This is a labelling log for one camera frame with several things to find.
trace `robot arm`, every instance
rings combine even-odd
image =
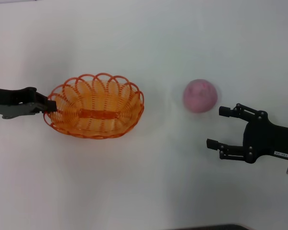
[[[12,119],[23,115],[34,115],[39,112],[55,112],[56,102],[36,92],[36,88],[22,90],[0,89],[0,114],[3,119]]]
[[[237,104],[232,110],[221,106],[219,115],[232,116],[248,122],[241,147],[207,140],[209,149],[219,150],[220,159],[255,163],[260,156],[270,155],[288,160],[288,128],[272,124],[267,112]]]

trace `pink ball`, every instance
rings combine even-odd
[[[193,113],[207,112],[215,106],[216,102],[216,89],[207,80],[193,80],[183,92],[183,104]]]

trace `white table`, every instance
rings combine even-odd
[[[62,135],[42,115],[0,118],[0,230],[161,230],[240,223],[288,229],[288,161],[220,160],[206,139],[242,144],[242,103],[288,127],[288,0],[41,0],[0,5],[0,88],[48,95],[108,72],[144,92],[118,139]],[[183,87],[218,88],[191,115]]]

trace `woven plastic basket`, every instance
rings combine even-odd
[[[45,122],[79,138],[120,137],[138,123],[144,110],[139,88],[125,77],[107,73],[70,78],[48,98],[56,101],[58,110],[44,113]]]

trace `soft ball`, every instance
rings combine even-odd
[[[216,89],[207,80],[193,80],[183,92],[184,106],[193,113],[207,112],[215,106],[216,102]]]

